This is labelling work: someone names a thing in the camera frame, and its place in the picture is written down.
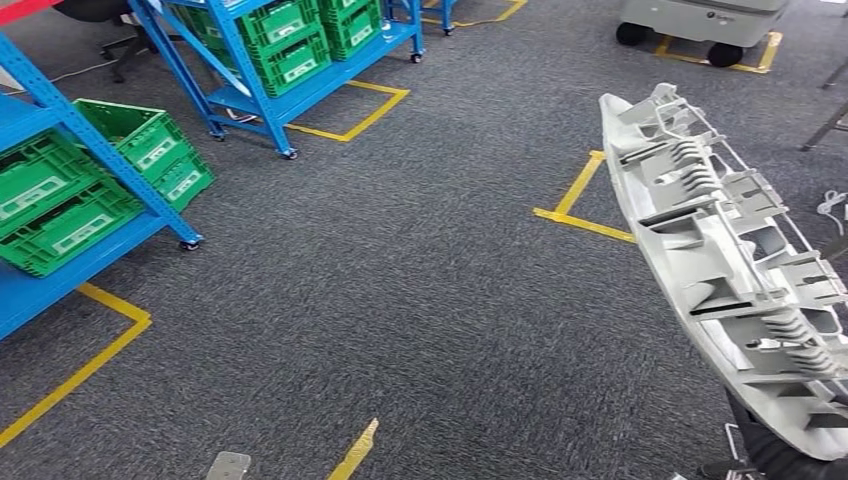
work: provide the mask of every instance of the injection molded part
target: injection molded part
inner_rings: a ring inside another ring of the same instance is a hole
[[[848,338],[834,310],[848,297],[830,263],[674,85],[600,105],[619,205],[688,336],[789,445],[848,456]]]

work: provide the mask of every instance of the green crate label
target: green crate label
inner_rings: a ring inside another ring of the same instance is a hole
[[[280,40],[288,37],[292,33],[302,30],[304,27],[306,27],[306,24],[303,23],[303,19],[298,18],[297,20],[293,21],[292,23],[286,25],[283,28],[279,28],[277,30],[274,30],[273,32],[268,32],[268,41],[271,43],[279,42]]]
[[[368,25],[365,28],[363,28],[362,30],[358,31],[356,33],[356,35],[354,35],[353,37],[350,38],[351,45],[354,46],[354,47],[359,45],[363,40],[368,38],[368,35],[371,35],[371,32],[373,32],[373,31],[374,31],[374,27],[372,27],[371,25]]]
[[[68,182],[59,177],[48,177],[44,179],[38,185],[0,205],[0,220],[6,220],[18,211],[32,205],[67,184]]]
[[[168,200],[173,202],[174,200],[180,198],[186,192],[186,190],[188,190],[189,188],[191,188],[192,185],[197,183],[197,181],[200,180],[200,177],[202,176],[203,175],[197,170],[191,172],[182,182],[180,182],[179,185],[177,185],[177,188],[168,192]]]
[[[147,152],[147,155],[144,156],[141,160],[136,162],[138,168],[141,171],[145,171],[148,168],[152,167],[156,162],[159,161],[166,153],[170,152],[174,147],[177,146],[177,141],[172,137],[168,137],[165,140],[162,140],[162,143],[156,146],[153,150]]]
[[[94,217],[90,222],[78,228],[74,233],[54,243],[53,250],[56,250],[56,253],[61,255],[84,242],[86,238],[94,235],[100,230],[103,230],[106,225],[109,225],[114,221],[114,218],[106,215],[105,213],[101,213]]]
[[[313,68],[318,66],[318,62],[315,61],[314,58],[310,58],[309,60],[301,63],[299,66],[289,70],[286,72],[286,82],[293,82],[296,78],[305,74],[306,72],[312,70]]]

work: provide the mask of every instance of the green plastic crate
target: green plastic crate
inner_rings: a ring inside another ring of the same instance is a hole
[[[105,176],[93,160],[56,130],[0,153],[0,237]]]
[[[174,6],[174,13],[210,49],[226,50],[221,32],[204,8]],[[318,23],[316,0],[277,0],[236,20],[248,51],[269,55]]]
[[[374,1],[375,0],[318,0],[318,9],[321,12],[321,22],[325,24],[338,22],[339,19],[350,17],[353,12]]]
[[[324,30],[333,60],[347,60],[380,33],[383,16],[380,3],[370,0],[348,17],[325,16]]]
[[[164,110],[84,98],[75,100],[74,106],[149,182],[194,152]]]
[[[114,180],[103,179],[0,239],[0,258],[37,277],[49,275],[142,210]]]
[[[154,185],[174,210],[183,211],[198,193],[202,192],[215,176],[195,153],[172,166]]]
[[[320,26],[313,26],[310,30],[300,41],[267,57],[250,52],[256,73],[269,96],[284,94],[332,63],[324,30]],[[228,51],[213,50],[213,53],[237,78],[241,78]]]

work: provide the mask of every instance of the office chair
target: office chair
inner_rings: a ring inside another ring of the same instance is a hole
[[[101,23],[112,21],[116,25],[123,25],[121,15],[132,14],[129,2],[126,0],[64,0],[53,6],[66,17],[79,20],[81,22]],[[152,53],[158,53],[156,45],[144,31],[140,25],[131,25],[135,30],[135,35],[103,45],[100,51],[100,56],[105,60],[114,60],[114,50],[124,49],[124,52],[118,57],[118,60],[111,65],[112,81],[115,83],[124,83],[126,79],[121,75],[121,69],[130,60],[132,60],[138,52],[145,48]],[[172,40],[180,40],[179,35],[172,35]]]

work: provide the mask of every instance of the gray carpet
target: gray carpet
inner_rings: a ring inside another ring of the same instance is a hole
[[[492,1],[463,0],[457,18]],[[253,456],[251,479],[317,480],[373,417],[357,479],[662,480],[724,458],[721,387],[637,249],[532,208],[556,205],[601,146],[601,94],[670,81],[814,243],[833,237],[814,211],[846,190],[848,136],[796,146],[848,95],[848,78],[816,88],[848,31],[843,7],[797,3],[768,75],[618,46],[614,1],[534,0],[452,38],[428,27],[423,64],[399,50],[359,77],[412,93],[348,144],[291,132],[294,162],[260,137],[208,138],[155,56],[124,85],[60,82],[167,108],[218,181],[185,213],[200,250],[163,232],[93,279],[153,325],[5,447],[0,478],[197,479],[231,450]],[[128,33],[54,12],[6,31],[51,77]],[[341,92],[302,123],[344,131],[374,95]],[[574,213],[623,227],[604,169]],[[0,342],[0,423],[127,325],[74,294]]]

